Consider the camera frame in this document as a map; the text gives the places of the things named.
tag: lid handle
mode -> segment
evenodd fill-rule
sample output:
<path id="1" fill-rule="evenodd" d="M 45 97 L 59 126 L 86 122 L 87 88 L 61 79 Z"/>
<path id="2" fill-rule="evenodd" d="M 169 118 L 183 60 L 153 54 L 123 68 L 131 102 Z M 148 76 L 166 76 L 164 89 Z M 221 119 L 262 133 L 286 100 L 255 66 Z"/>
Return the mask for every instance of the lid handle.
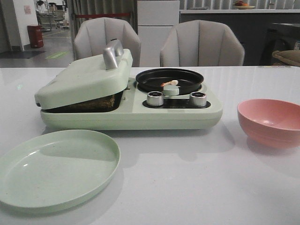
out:
<path id="1" fill-rule="evenodd" d="M 118 68 L 116 57 L 124 54 L 123 46 L 118 39 L 112 39 L 103 50 L 106 70 Z"/>

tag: frying pan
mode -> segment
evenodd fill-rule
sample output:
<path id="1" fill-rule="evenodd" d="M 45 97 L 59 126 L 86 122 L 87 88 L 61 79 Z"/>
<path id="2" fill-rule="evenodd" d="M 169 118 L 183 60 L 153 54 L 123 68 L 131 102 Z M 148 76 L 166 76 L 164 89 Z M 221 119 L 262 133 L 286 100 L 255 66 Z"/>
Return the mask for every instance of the frying pan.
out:
<path id="1" fill-rule="evenodd" d="M 204 78 L 201 74 L 180 68 L 158 68 L 139 73 L 136 76 L 138 88 L 144 91 L 163 91 L 160 85 L 178 80 L 179 94 L 186 95 L 199 90 Z"/>

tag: kitchen counter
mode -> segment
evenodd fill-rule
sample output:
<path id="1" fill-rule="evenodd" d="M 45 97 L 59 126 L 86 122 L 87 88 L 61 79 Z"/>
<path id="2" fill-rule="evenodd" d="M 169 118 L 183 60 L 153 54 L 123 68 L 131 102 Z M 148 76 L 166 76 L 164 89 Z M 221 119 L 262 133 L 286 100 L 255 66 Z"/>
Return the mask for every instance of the kitchen counter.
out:
<path id="1" fill-rule="evenodd" d="M 147 68 L 132 68 L 131 77 Z M 104 131 L 120 165 L 97 196 L 65 211 L 31 215 L 0 204 L 1 225 L 299 225 L 300 147 L 262 146 L 242 131 L 237 104 L 300 104 L 299 67 L 187 67 L 223 104 L 205 130 Z M 0 156 L 51 133 L 34 94 L 62 68 L 0 69 Z"/>
<path id="2" fill-rule="evenodd" d="M 300 13 L 300 9 L 214 9 L 214 10 L 180 10 L 181 14 L 248 14 L 248 13 Z"/>

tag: plastic plate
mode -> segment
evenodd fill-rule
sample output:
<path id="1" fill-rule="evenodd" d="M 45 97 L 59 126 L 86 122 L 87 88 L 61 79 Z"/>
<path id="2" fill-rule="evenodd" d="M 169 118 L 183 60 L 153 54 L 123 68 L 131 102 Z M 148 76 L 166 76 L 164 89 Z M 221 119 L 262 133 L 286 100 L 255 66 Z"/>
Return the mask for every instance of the plastic plate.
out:
<path id="1" fill-rule="evenodd" d="M 0 158 L 0 201 L 28 213 L 73 207 L 99 193 L 119 161 L 117 143 L 100 132 L 65 130 L 33 138 Z"/>
<path id="2" fill-rule="evenodd" d="M 237 9 L 253 9 L 255 6 L 235 6 Z"/>

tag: pink bowl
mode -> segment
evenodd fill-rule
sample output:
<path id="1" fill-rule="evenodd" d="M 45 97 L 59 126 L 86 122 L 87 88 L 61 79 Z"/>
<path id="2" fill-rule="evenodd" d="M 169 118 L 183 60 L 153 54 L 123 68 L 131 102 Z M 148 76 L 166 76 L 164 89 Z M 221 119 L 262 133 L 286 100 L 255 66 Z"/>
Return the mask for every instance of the pink bowl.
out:
<path id="1" fill-rule="evenodd" d="M 300 105 L 251 99 L 238 104 L 243 131 L 253 140 L 279 149 L 300 146 Z"/>

